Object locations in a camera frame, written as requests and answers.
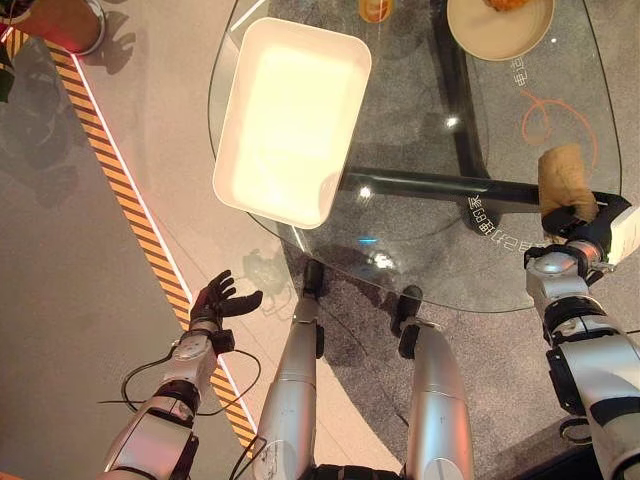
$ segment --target orange container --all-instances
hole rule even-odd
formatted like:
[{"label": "orange container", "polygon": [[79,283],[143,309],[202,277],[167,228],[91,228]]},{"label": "orange container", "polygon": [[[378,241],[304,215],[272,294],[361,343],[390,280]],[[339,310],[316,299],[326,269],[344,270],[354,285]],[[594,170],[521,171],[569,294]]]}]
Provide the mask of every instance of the orange container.
[{"label": "orange container", "polygon": [[359,0],[360,16],[365,22],[384,22],[393,11],[393,0]]}]

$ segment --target black cable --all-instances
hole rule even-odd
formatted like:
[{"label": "black cable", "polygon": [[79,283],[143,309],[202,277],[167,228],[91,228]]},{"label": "black cable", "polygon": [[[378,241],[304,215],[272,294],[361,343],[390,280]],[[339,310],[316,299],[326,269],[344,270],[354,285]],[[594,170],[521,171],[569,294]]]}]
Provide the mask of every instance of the black cable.
[{"label": "black cable", "polygon": [[[125,378],[122,381],[122,384],[120,386],[120,394],[122,395],[122,400],[102,400],[102,401],[99,401],[98,403],[101,404],[101,405],[124,403],[129,408],[129,410],[131,410],[132,412],[137,412],[138,409],[134,406],[134,404],[141,404],[141,403],[144,403],[145,401],[144,400],[131,400],[129,398],[129,395],[127,393],[127,385],[129,384],[129,381],[131,381],[131,379],[135,375],[137,375],[138,373],[142,372],[143,370],[146,370],[146,369],[151,368],[151,367],[155,367],[156,365],[160,365],[160,364],[166,362],[167,360],[169,360],[171,358],[171,356],[173,355],[173,351],[175,350],[175,348],[176,347],[171,347],[171,350],[169,351],[169,353],[165,357],[163,357],[163,358],[161,358],[159,360],[155,360],[153,362],[145,363],[144,365],[140,365],[139,367],[136,367],[133,370],[131,370],[129,373],[127,373],[127,375],[125,376]],[[215,410],[213,412],[198,413],[198,414],[196,414],[197,416],[199,416],[199,417],[213,417],[214,415],[218,415],[219,413],[222,413],[227,408],[229,408],[231,405],[233,405],[238,400],[240,400],[243,396],[245,396],[255,386],[255,384],[258,383],[258,380],[260,379],[260,375],[262,374],[262,364],[260,363],[260,360],[258,360],[258,358],[256,356],[252,355],[249,352],[245,352],[244,350],[233,350],[233,351],[241,353],[242,355],[245,355],[247,357],[250,357],[256,362],[256,365],[258,366],[258,373],[257,373],[256,377],[254,378],[253,382],[251,382],[251,384],[247,388],[245,388],[236,398],[234,398],[232,401],[230,401],[229,403],[227,403],[223,407],[221,407],[218,410]]]},{"label": "black cable", "polygon": [[[242,470],[238,472],[238,475],[236,475],[236,471],[238,470],[238,467],[240,467],[242,460],[244,460],[244,457],[247,456],[247,453],[249,453],[249,450],[251,450],[251,447],[253,447],[253,444],[256,443],[256,440],[258,439],[261,439],[264,442],[264,444],[262,445],[262,447],[258,449],[256,453],[253,454],[253,457],[251,457],[251,460],[249,460],[247,464],[244,467],[242,467]],[[238,458],[238,461],[233,466],[233,470],[231,470],[231,475],[229,475],[229,480],[238,480],[240,476],[245,472],[245,470],[249,468],[249,466],[253,463],[253,461],[258,457],[258,455],[260,455],[260,452],[262,452],[262,450],[264,450],[264,447],[266,446],[267,446],[267,440],[265,438],[261,437],[260,435],[256,435],[255,437],[253,437],[253,439],[249,442],[249,444],[246,447],[244,447],[244,450],[242,451],[240,458]]]},{"label": "black cable", "polygon": [[11,3],[11,8],[9,9],[9,26],[13,25],[13,8],[16,6],[17,2],[18,0],[13,0],[13,2]]},{"label": "black cable", "polygon": [[245,352],[244,350],[237,350],[236,349],[236,350],[233,350],[233,351],[241,353],[242,355],[245,355],[247,357],[250,357],[250,358],[253,359],[254,362],[256,362],[256,365],[258,366],[258,373],[256,374],[256,378],[253,380],[253,382],[251,382],[251,384],[247,388],[244,389],[244,391],[242,391],[236,398],[231,400],[224,407],[220,407],[218,410],[214,410],[213,412],[198,413],[199,417],[213,417],[214,415],[217,415],[217,414],[225,411],[231,405],[233,405],[238,400],[240,400],[242,397],[244,397],[249,392],[249,390],[251,390],[255,386],[255,384],[258,383],[258,380],[260,379],[260,375],[262,374],[262,364],[260,363],[260,360],[258,360],[258,358],[255,355],[252,355],[249,352]]},{"label": "black cable", "polygon": [[127,375],[124,377],[124,380],[122,380],[122,384],[120,385],[120,395],[122,396],[123,403],[127,406],[129,410],[131,410],[134,413],[138,411],[138,409],[133,405],[134,402],[131,399],[129,399],[129,395],[127,394],[127,385],[129,384],[131,379],[135,377],[138,373],[148,368],[155,367],[156,365],[160,365],[162,363],[165,363],[171,360],[171,356],[173,355],[173,351],[175,349],[176,349],[176,346],[174,345],[169,349],[169,353],[167,353],[164,357],[160,358],[159,360],[155,360],[153,362],[140,365],[139,367],[136,367],[133,370],[131,370],[129,373],[127,373]]}]

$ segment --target yellow black striped tape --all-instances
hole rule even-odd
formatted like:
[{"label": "yellow black striped tape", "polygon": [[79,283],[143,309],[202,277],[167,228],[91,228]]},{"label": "yellow black striped tape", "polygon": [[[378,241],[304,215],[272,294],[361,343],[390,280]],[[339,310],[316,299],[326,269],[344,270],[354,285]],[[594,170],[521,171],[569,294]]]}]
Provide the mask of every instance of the yellow black striped tape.
[{"label": "yellow black striped tape", "polygon": [[14,59],[14,57],[18,54],[18,52],[28,39],[29,35],[27,35],[26,33],[22,33],[15,28],[11,30],[4,41],[4,46],[7,48],[7,53],[9,54],[10,60]]},{"label": "yellow black striped tape", "polygon": [[[28,35],[15,29],[9,33],[5,39],[5,45],[10,58],[15,57],[28,38]],[[89,144],[93,148],[109,186],[122,208],[122,213],[128,220],[140,248],[147,257],[147,261],[169,304],[171,304],[180,326],[186,329],[189,325],[189,299],[167,258],[156,231],[142,208],[138,194],[132,187],[125,168],[120,163],[115,147],[111,144],[102,120],[96,113],[96,107],[82,77],[68,52],[55,44],[49,42],[46,44]],[[237,395],[225,371],[219,367],[211,377],[211,384],[223,405],[229,403]],[[225,410],[225,413],[240,444],[246,447],[255,433],[242,405],[239,402],[234,402]]]}]

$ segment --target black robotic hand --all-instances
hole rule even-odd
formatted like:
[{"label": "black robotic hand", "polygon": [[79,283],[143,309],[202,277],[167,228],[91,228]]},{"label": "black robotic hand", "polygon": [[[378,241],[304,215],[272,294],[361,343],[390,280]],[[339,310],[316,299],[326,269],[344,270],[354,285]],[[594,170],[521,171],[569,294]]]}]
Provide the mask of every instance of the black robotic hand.
[{"label": "black robotic hand", "polygon": [[200,290],[191,308],[191,324],[199,321],[213,321],[222,328],[224,317],[236,317],[254,311],[262,303],[262,292],[256,290],[251,295],[231,298],[236,293],[230,270],[225,270]]}]

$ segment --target gray floor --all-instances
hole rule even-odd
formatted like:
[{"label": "gray floor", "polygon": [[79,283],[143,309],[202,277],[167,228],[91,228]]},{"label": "gray floor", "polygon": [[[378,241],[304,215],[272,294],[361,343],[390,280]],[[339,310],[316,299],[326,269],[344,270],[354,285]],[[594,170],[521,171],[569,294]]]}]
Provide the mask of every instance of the gray floor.
[{"label": "gray floor", "polygon": [[[640,3],[587,2],[605,67],[623,165],[622,193],[640,200]],[[286,247],[300,281],[304,258]],[[401,461],[406,458],[411,364],[389,333],[394,294],[327,271],[322,298],[325,358],[367,422]],[[640,328],[640,252],[594,287],[627,330]],[[557,435],[565,413],[548,378],[540,321],[532,310],[474,314],[423,304],[420,316],[446,327],[465,379],[477,478],[510,478],[570,447]]]},{"label": "gray floor", "polygon": [[[123,375],[181,330],[46,49],[31,40],[15,69],[0,104],[0,472],[95,478],[130,417],[96,402],[118,398]],[[132,396],[152,393],[159,375],[141,375]],[[197,432],[191,478],[226,478],[241,452],[228,421],[207,418]]]}]

